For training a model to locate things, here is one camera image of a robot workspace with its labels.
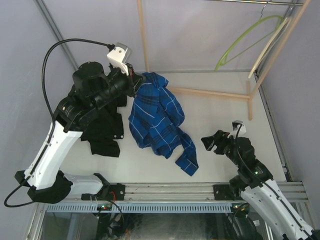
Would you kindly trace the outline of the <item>blue plaid shirt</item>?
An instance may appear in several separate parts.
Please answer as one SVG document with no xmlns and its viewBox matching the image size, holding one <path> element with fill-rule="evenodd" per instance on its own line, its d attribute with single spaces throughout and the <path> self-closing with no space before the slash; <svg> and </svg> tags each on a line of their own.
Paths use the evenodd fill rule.
<svg viewBox="0 0 320 240">
<path fill-rule="evenodd" d="M 183 152 L 175 164 L 187 175 L 199 169 L 196 146 L 180 126 L 185 120 L 183 108 L 167 88 L 169 81 L 155 73 L 143 73 L 145 82 L 133 100 L 128 117 L 129 130 L 141 149 L 151 148 L 157 156 L 169 159 L 181 146 Z"/>
</svg>

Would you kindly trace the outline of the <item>black shirt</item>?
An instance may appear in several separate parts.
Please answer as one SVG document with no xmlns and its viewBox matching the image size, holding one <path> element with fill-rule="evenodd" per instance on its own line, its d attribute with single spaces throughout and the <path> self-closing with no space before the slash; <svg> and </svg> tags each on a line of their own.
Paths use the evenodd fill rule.
<svg viewBox="0 0 320 240">
<path fill-rule="evenodd" d="M 127 106 L 127 96 L 121 95 L 99 111 L 99 116 L 83 132 L 81 141 L 90 144 L 93 155 L 118 158 L 120 147 L 117 140 L 124 138 L 124 124 L 118 108 Z"/>
</svg>

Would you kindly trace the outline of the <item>wooden clothes rack frame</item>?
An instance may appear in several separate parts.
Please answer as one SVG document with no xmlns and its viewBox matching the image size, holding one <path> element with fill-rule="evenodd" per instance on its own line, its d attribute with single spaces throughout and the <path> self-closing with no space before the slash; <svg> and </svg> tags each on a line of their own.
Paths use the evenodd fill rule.
<svg viewBox="0 0 320 240">
<path fill-rule="evenodd" d="M 260 86 L 262 85 L 263 81 L 265 80 L 266 76 L 268 75 L 269 71 L 271 70 L 272 66 L 276 62 L 277 58 L 279 57 L 283 47 L 285 46 L 286 42 L 288 41 L 290 35 L 292 34 L 293 30 L 297 26 L 298 22 L 300 21 L 301 17 L 303 16 L 304 12 L 306 11 L 308 5 L 310 4 L 311 0 L 304 0 L 303 6 L 296 6 L 292 5 L 292 9 L 295 9 L 297 7 L 301 7 L 300 10 L 297 11 L 297 13 L 292 13 L 290 16 L 293 17 L 292 21 L 288 25 L 286 31 L 283 33 L 281 37 L 278 38 L 276 44 L 273 46 L 271 51 L 267 54 L 266 62 L 262 66 L 262 62 L 259 64 L 258 68 L 262 69 L 262 72 L 258 75 L 258 81 L 256 82 L 253 90 L 251 90 L 251 84 L 250 81 L 246 82 L 246 91 L 247 94 L 236 94 L 236 93 L 229 93 L 229 92 L 219 92 L 219 91 L 209 91 L 209 90 L 199 90 L 199 89 L 189 89 L 189 88 L 179 88 L 179 87 L 171 87 L 169 88 L 170 91 L 173 93 L 178 94 L 188 94 L 188 95 L 199 95 L 199 96 L 209 96 L 209 97 L 219 97 L 219 98 L 226 98 L 226 99 L 235 99 L 237 101 L 246 101 L 247 102 L 247 108 L 248 108 L 248 120 L 251 121 L 253 119 L 253 98 L 255 97 L 256 93 L 258 92 Z M 149 65 L 149 58 L 148 58 L 148 43 L 147 43 L 147 37 L 146 37 L 146 28 L 145 28 L 145 18 L 143 13 L 143 3 L 142 0 L 137 0 L 137 14 L 139 18 L 139 26 L 140 26 L 140 35 L 141 35 L 141 41 L 142 41 L 142 50 L 143 50 L 143 59 L 144 59 L 144 65 L 145 70 L 147 72 L 150 71 L 150 65 Z M 241 36 L 237 38 L 237 40 L 227 49 L 227 51 L 222 55 L 221 59 L 218 61 L 216 68 L 214 71 L 218 70 L 218 67 L 223 65 L 224 60 L 227 59 L 228 54 L 233 49 L 233 47 L 238 43 L 245 34 L 248 34 L 254 27 L 256 27 L 257 24 L 252 25 L 250 28 L 248 28 Z"/>
</svg>

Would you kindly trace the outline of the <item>beige wooden hanger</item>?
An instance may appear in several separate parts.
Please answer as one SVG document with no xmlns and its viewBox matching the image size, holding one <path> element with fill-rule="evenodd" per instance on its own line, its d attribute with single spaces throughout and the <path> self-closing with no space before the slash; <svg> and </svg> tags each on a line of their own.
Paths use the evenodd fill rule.
<svg viewBox="0 0 320 240">
<path fill-rule="evenodd" d="M 266 43 L 265 47 L 262 49 L 261 53 L 259 54 L 257 60 L 252 66 L 251 71 L 249 72 L 248 78 L 250 79 L 254 72 L 258 69 L 258 66 L 263 61 L 263 59 L 268 55 L 268 53 L 271 51 L 271 49 L 274 47 L 274 45 L 277 43 L 278 38 L 280 38 L 283 33 L 288 28 L 289 24 L 291 23 L 293 17 L 286 17 L 282 23 L 279 25 L 279 27 L 274 31 L 271 38 Z"/>
</svg>

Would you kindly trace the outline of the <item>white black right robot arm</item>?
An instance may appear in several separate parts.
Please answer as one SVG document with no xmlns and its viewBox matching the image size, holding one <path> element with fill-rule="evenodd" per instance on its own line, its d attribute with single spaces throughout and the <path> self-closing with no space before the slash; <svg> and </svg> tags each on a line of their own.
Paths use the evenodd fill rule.
<svg viewBox="0 0 320 240">
<path fill-rule="evenodd" d="M 313 229 L 298 214 L 271 172 L 256 158 L 249 138 L 218 130 L 214 135 L 202 137 L 201 141 L 207 151 L 226 156 L 234 163 L 238 174 L 229 181 L 230 195 L 253 207 L 275 234 L 284 240 L 320 238 L 319 230 Z"/>
</svg>

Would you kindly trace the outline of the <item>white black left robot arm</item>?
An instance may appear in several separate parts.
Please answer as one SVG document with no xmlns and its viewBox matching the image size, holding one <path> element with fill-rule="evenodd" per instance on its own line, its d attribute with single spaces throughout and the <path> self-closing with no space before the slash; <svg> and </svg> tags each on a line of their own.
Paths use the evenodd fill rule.
<svg viewBox="0 0 320 240">
<path fill-rule="evenodd" d="M 57 105 L 50 130 L 30 167 L 17 171 L 15 179 L 28 188 L 35 203 L 56 204 L 69 196 L 89 196 L 104 200 L 109 196 L 110 183 L 100 174 L 71 175 L 61 171 L 61 165 L 74 143 L 89 128 L 100 131 L 99 122 L 110 116 L 106 106 L 124 96 L 135 97 L 145 76 L 136 73 L 131 64 L 128 72 L 110 65 L 105 74 L 99 62 L 82 64 L 73 75 L 73 85 L 67 97 Z"/>
</svg>

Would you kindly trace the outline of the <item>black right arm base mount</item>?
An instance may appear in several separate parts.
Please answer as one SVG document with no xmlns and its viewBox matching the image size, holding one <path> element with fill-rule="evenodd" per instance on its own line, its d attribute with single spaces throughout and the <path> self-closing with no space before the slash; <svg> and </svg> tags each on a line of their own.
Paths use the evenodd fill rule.
<svg viewBox="0 0 320 240">
<path fill-rule="evenodd" d="M 213 194 L 216 201 L 232 201 L 234 195 L 229 184 L 214 184 Z"/>
</svg>

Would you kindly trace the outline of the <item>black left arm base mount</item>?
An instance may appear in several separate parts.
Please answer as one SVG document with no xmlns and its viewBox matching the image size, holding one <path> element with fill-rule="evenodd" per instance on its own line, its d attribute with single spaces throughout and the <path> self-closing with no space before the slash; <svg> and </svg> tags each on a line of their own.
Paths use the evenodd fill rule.
<svg viewBox="0 0 320 240">
<path fill-rule="evenodd" d="M 125 199 L 126 186 L 116 183 L 108 187 L 106 199 L 109 201 L 123 201 Z"/>
</svg>

